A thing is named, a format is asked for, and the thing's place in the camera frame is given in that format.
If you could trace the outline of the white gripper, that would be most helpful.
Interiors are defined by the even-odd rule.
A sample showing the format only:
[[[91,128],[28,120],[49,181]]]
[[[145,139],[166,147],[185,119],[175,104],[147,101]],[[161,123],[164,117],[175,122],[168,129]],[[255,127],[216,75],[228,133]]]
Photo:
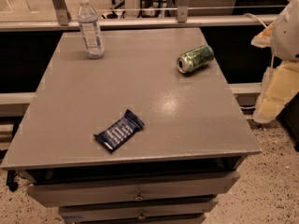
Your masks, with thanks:
[[[286,60],[277,68],[267,67],[263,74],[252,117],[255,122],[269,123],[299,92],[299,0],[291,0],[251,44],[261,49],[271,46],[274,56]]]

